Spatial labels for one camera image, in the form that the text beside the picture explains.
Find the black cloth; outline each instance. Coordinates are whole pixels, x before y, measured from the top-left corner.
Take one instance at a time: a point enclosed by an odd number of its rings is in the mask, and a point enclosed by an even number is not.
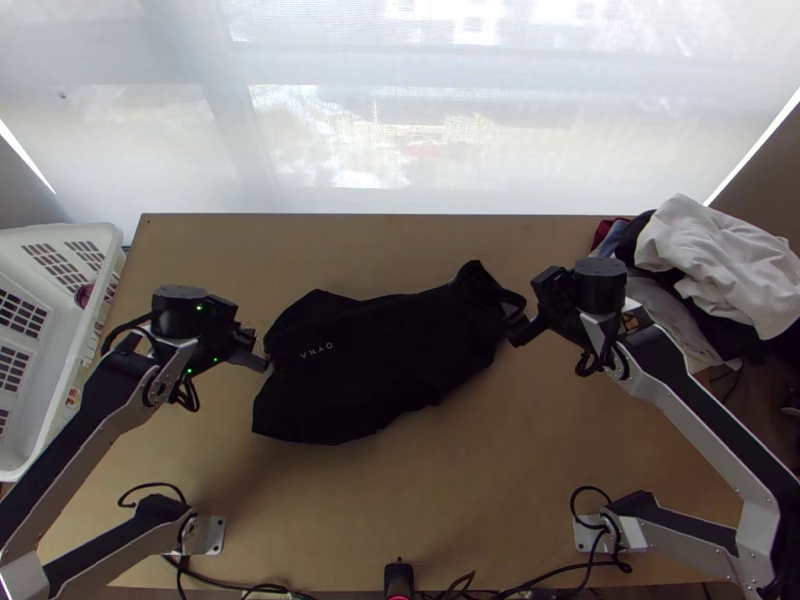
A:
[[[264,337],[275,370],[253,404],[253,431],[341,444],[437,405],[492,364],[514,318],[506,313],[524,306],[479,261],[418,294],[359,301],[314,290]]]

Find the plastic basket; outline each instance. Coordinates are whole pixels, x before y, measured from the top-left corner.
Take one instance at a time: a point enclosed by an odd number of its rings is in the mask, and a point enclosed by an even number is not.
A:
[[[80,408],[121,245],[108,223],[0,231],[0,480],[19,479]],[[87,284],[81,308],[75,293]]]

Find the white curtain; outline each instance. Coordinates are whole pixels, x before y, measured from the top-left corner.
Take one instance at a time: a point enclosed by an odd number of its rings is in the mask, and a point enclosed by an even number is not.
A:
[[[0,0],[0,119],[128,239],[155,211],[632,214],[704,200],[799,51],[796,0]]]

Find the wooden table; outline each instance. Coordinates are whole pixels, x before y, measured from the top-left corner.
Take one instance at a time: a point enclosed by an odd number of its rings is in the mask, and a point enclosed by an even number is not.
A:
[[[319,287],[355,298],[441,285],[478,258],[531,298],[530,279],[585,255],[597,217],[149,215],[136,234],[109,325],[149,310],[152,291],[184,283],[238,303],[259,337]],[[495,364],[440,407],[339,447],[250,432],[263,376],[222,365],[197,380],[202,408],[162,408],[123,436],[92,473],[41,554],[47,560],[126,518],[119,494],[180,486],[228,517],[225,548],[193,566],[213,577],[290,582],[307,591],[378,590],[385,563],[414,563],[423,589],[477,570],[506,588],[582,562],[568,500],[583,484],[613,497],[651,490],[670,508],[735,525],[740,501],[653,406],[609,378],[576,377],[579,351],[552,333]],[[598,499],[585,498],[586,510]],[[658,554],[634,572],[597,569],[593,585],[707,579]],[[553,581],[576,583],[582,572]],[[172,587],[150,558],[117,580]]]

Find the red object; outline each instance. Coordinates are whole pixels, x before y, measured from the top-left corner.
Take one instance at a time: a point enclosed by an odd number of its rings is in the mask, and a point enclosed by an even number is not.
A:
[[[608,232],[611,230],[611,226],[617,221],[625,221],[626,223],[630,223],[630,219],[624,219],[622,217],[617,217],[616,219],[603,219],[600,221],[600,225],[597,226],[597,229],[594,232],[594,239],[592,240],[592,250],[597,248],[603,240],[606,239]]]

